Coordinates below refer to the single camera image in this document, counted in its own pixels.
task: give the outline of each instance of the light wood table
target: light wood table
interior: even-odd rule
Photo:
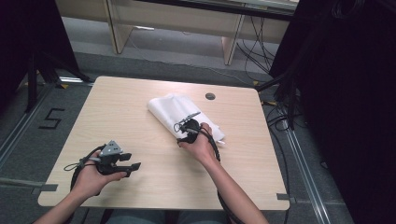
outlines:
[[[216,187],[203,166],[178,147],[175,137],[148,111],[150,99],[182,93],[225,133],[219,147],[221,164],[261,210],[286,210],[289,201],[276,160],[258,93],[253,89],[99,77],[82,107],[47,184],[57,191],[41,192],[38,202],[53,206],[68,192],[77,162],[94,148],[115,140],[129,161],[142,162],[131,177],[105,186],[83,206],[149,209],[221,209]],[[207,100],[208,93],[216,95]]]

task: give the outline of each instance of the hand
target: hand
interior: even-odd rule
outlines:
[[[207,123],[201,123],[201,131],[212,135],[212,129]],[[189,144],[186,142],[180,142],[178,145],[187,149],[191,155],[202,165],[205,165],[208,162],[216,159],[213,147],[210,145],[207,137],[202,133],[198,134],[194,143]]]
[[[92,154],[92,157],[98,156],[99,151]],[[126,172],[118,172],[112,175],[101,175],[96,170],[94,161],[87,161],[84,168],[80,171],[71,193],[76,193],[79,197],[88,199],[97,195],[106,184],[111,181],[121,180],[126,175]]]

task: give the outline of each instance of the table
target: table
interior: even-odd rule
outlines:
[[[105,186],[82,206],[149,209],[221,209],[216,188],[203,166],[178,147],[175,137],[148,111],[147,102],[182,93],[225,133],[221,164],[261,210],[286,210],[286,194],[258,94],[253,89],[121,77],[96,79],[47,184],[43,206],[57,204],[68,192],[73,172],[64,167],[95,147],[115,140],[140,169]],[[207,93],[216,95],[207,100]]]

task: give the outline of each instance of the left hand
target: left hand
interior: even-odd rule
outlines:
[[[92,157],[98,157],[100,151],[92,154]],[[83,199],[89,199],[97,195],[102,188],[116,180],[121,180],[126,176],[126,172],[118,172],[112,175],[101,175],[97,170],[94,161],[87,161],[84,168],[80,171],[76,184],[71,193],[78,194]]]

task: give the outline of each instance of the white cloth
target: white cloth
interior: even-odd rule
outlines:
[[[214,124],[198,106],[186,95],[167,94],[154,98],[148,102],[148,110],[169,130],[176,138],[184,138],[187,133],[175,132],[174,126],[188,115],[201,112],[193,117],[198,123],[205,122],[212,128],[213,139],[217,142],[224,138],[219,126]]]

